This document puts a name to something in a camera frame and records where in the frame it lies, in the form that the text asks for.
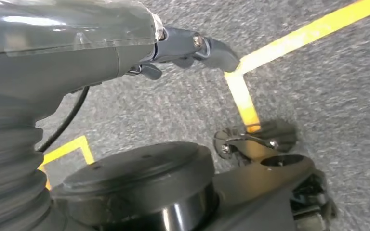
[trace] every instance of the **wire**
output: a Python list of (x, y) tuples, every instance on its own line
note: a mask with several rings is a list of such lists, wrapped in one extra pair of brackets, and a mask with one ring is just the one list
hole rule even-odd
[(57, 138), (62, 135), (62, 133), (66, 130), (66, 128), (70, 125), (71, 121), (73, 121), (74, 117), (76, 117), (77, 113), (81, 109), (81, 106), (83, 105), (84, 101), (86, 100), (87, 93), (89, 92), (89, 86), (86, 86), (83, 88), (83, 90), (80, 93), (79, 98), (77, 99), (76, 103), (73, 106), (73, 109), (70, 111), (69, 115), (64, 119), (63, 123), (57, 128), (57, 130), (51, 135), (48, 140), (42, 144), (38, 148), (38, 152), (45, 152), (56, 140)]

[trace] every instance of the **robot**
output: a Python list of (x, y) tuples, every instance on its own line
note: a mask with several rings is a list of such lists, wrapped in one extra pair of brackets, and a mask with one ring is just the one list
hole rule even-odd
[(215, 175), (208, 148), (168, 142), (112, 155), (51, 192), (37, 168), (38, 120), (62, 98), (122, 75), (158, 79), (153, 63), (234, 71), (236, 54), (163, 26), (128, 0), (0, 0), (0, 231), (326, 231), (337, 209), (308, 157), (284, 154), (282, 121), (214, 137), (239, 168)]

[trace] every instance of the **gray plastic housing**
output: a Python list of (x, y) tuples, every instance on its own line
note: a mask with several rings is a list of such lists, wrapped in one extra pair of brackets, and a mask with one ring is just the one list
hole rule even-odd
[(0, 0), (8, 56), (154, 44), (158, 16), (131, 0)]

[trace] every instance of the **gray carpet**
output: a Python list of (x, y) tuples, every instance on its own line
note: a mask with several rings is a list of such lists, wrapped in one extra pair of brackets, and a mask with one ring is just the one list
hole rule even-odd
[[(221, 39), (238, 54), (339, 9), (350, 0), (148, 0), (165, 24)], [(85, 135), (96, 159), (161, 141), (211, 147), (215, 131), (240, 125), (220, 71), (159, 65), (161, 80), (121, 77), (91, 89), (82, 110), (52, 149)], [(370, 231), (370, 17), (268, 63), (245, 76), (262, 120), (297, 125), (295, 152), (324, 170), (340, 208), (336, 231)], [(76, 96), (39, 125), (51, 134)], [(218, 171), (232, 166), (215, 159)], [(81, 154), (49, 163), (52, 184), (84, 165)]]

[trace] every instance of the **yellow tape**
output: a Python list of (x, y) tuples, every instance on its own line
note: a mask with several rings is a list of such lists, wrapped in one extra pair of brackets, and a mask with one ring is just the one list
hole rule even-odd
[[(40, 171), (42, 171), (42, 172), (44, 172), (44, 173), (46, 174), (46, 170), (45, 170), (45, 168), (44, 168), (44, 166), (43, 166), (43, 165), (39, 166), (39, 168), (38, 168), (38, 169), (39, 169)], [(50, 185), (49, 178), (47, 178), (47, 180), (46, 180), (46, 188), (47, 188), (48, 190), (52, 189), (52, 186)]]
[(243, 123), (246, 126), (259, 123), (243, 74), (367, 16), (370, 16), (370, 0), (357, 1), (241, 58), (236, 71), (225, 73), (225, 79), (235, 99)]
[[(86, 164), (88, 164), (88, 165), (92, 164), (94, 162), (94, 157), (93, 157), (93, 154), (90, 150), (89, 144), (87, 143), (87, 139), (86, 139), (85, 136), (80, 136), (80, 137), (66, 143), (65, 145), (57, 148), (56, 150), (51, 151), (50, 153), (47, 153), (44, 156), (43, 163), (39, 167), (39, 170), (45, 172), (45, 170), (44, 170), (44, 165), (45, 164), (47, 164), (47, 163), (49, 163), (49, 162), (51, 162), (55, 159), (58, 159), (58, 158), (66, 155), (66, 154), (69, 154), (72, 151), (77, 150), (78, 148), (81, 149), (81, 153), (84, 156), (84, 160), (86, 161)], [(48, 188), (49, 190), (51, 188), (49, 179), (46, 183), (46, 188)]]

